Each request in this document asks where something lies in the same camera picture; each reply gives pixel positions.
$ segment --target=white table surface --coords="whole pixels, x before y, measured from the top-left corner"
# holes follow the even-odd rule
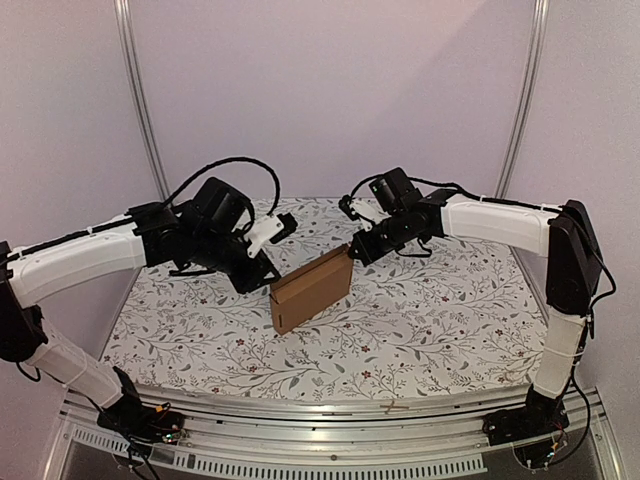
[[[283,275],[359,229],[333,199],[284,199],[278,211],[300,224],[267,247]],[[356,262],[351,293],[284,336],[272,327],[267,289],[241,296],[223,274],[174,278],[170,265],[145,269],[102,359],[143,384],[308,401],[530,381],[546,327],[509,248],[451,239],[430,246],[426,260]]]

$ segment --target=white wall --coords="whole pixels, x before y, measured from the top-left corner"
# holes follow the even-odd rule
[[[285,196],[342,196],[397,165],[491,193],[534,2],[132,2],[169,183],[218,158],[276,168]],[[225,167],[250,196],[268,176]]]
[[[640,2],[551,2],[509,197],[582,200],[620,292],[597,307],[580,367],[597,385],[629,478],[640,477]],[[529,259],[544,285],[544,268]],[[603,277],[602,287],[606,286]]]
[[[0,12],[0,238],[38,243],[155,199],[112,2],[2,2]],[[130,278],[68,290],[44,313],[98,354]],[[62,397],[0,362],[0,476],[37,478]]]

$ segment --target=floral pattern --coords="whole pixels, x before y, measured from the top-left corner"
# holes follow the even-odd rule
[[[258,212],[268,205],[256,204]],[[332,199],[285,199],[279,210],[299,223],[294,235],[266,247],[283,274],[359,228]],[[272,327],[267,288],[238,295],[223,274],[179,278],[169,265],[146,269],[103,361],[143,384],[308,401],[529,382],[546,327],[509,248],[456,239],[429,246],[430,258],[356,262],[351,293],[284,336]]]

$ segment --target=robotic arm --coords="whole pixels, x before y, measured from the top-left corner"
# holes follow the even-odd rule
[[[251,221],[235,226],[248,212]],[[261,250],[297,226],[291,214],[258,221],[249,198],[209,178],[179,207],[147,204],[107,224],[29,248],[0,244],[0,358],[36,367],[86,395],[100,410],[98,424],[145,442],[173,442],[184,418],[142,405],[131,379],[88,356],[43,318],[37,303],[68,287],[119,270],[173,261],[228,275],[238,293],[272,283],[280,275]]]
[[[353,237],[349,254],[369,265],[405,243],[421,245],[432,237],[490,240],[548,257],[547,339],[540,368],[525,406],[485,417],[491,445],[545,435],[569,425],[562,397],[580,359],[588,331],[593,334],[591,301],[602,271],[600,250],[584,205],[538,207],[490,199],[471,199],[461,188],[444,188],[423,196],[401,168],[380,175],[370,188],[383,212],[346,195],[340,208],[363,229]],[[549,464],[552,443],[516,449],[528,468]]]

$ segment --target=table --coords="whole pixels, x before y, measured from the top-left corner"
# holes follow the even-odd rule
[[[268,203],[256,205],[264,212]],[[294,235],[266,247],[283,274],[360,228],[336,199],[284,199],[278,211],[299,222]],[[429,259],[356,262],[351,293],[284,336],[272,327],[267,288],[242,296],[223,274],[175,278],[169,265],[145,269],[102,360],[141,384],[311,402],[530,382],[546,326],[511,250],[454,239],[430,247]]]

